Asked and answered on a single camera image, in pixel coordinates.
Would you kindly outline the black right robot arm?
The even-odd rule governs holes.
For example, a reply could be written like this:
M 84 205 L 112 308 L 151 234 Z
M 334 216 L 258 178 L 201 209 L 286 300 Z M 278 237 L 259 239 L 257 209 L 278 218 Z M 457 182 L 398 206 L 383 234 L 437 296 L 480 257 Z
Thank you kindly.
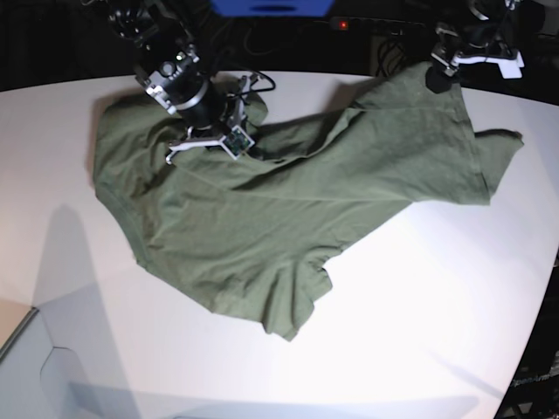
M 220 148 L 237 160 L 254 146 L 245 105 L 260 76 L 246 72 L 231 90 L 212 78 L 187 9 L 175 1 L 84 1 L 115 35 L 135 47 L 135 78 L 145 93 L 186 128 L 169 144 L 166 162 L 194 148 Z

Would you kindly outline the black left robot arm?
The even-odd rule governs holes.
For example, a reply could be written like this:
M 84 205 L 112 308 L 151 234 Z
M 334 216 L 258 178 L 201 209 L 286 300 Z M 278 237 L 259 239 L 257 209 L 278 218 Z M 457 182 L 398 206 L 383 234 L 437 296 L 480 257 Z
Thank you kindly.
M 536 33 L 545 22 L 539 1 L 440 1 L 426 86 L 443 93 L 461 85 L 538 98 L 549 80 L 537 64 Z

